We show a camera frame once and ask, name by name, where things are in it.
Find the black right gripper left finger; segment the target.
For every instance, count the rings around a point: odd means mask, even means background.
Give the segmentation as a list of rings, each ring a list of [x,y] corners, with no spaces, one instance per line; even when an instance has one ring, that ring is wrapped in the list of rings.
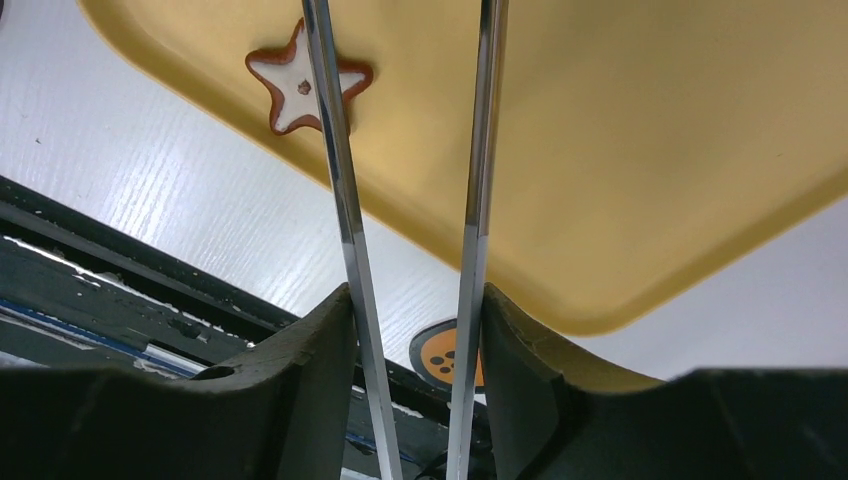
[[[5,479],[337,479],[357,356],[349,288],[190,379],[1,373]]]

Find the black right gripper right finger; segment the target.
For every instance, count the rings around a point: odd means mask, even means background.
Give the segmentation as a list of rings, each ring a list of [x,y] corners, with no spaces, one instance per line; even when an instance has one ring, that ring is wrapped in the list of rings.
[[[661,381],[596,356],[496,286],[482,373],[501,479],[843,479],[847,373],[704,368]]]

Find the yellow black round coaster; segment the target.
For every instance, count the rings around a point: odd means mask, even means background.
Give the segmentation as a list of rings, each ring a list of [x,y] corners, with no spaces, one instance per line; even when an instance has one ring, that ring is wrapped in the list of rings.
[[[409,345],[412,370],[434,388],[450,392],[455,372],[455,318],[445,319],[416,333]]]

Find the yellow serving tray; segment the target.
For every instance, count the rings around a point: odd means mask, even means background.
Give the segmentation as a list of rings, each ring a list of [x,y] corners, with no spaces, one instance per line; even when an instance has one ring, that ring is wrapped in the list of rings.
[[[481,5],[333,1],[363,211],[461,262]],[[513,1],[487,278],[623,327],[847,191],[843,1]]]

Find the star cookie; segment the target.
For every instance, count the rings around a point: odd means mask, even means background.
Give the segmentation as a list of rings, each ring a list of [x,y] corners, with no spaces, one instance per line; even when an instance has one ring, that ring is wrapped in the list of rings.
[[[285,46],[251,51],[245,66],[269,92],[268,124],[273,134],[322,129],[304,19],[298,20]]]

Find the metal serving tongs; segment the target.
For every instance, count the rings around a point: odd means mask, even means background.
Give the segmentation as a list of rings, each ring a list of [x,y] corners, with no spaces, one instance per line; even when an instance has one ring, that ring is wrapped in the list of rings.
[[[476,366],[508,6],[506,1],[484,1],[481,4],[447,446],[446,476],[449,479],[466,479],[470,474]],[[313,90],[317,97],[345,270],[359,334],[361,365],[380,474],[384,479],[398,479],[402,475],[398,436],[346,126],[330,8],[326,1],[305,1],[302,7],[314,78]]]

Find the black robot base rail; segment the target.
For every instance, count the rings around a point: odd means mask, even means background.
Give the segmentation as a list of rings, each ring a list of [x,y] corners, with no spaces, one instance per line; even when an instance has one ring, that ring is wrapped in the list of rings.
[[[166,378],[191,377],[301,319],[3,176],[1,314]],[[386,366],[403,478],[445,479],[446,387]],[[364,387],[357,359],[343,472],[360,478],[379,470]]]

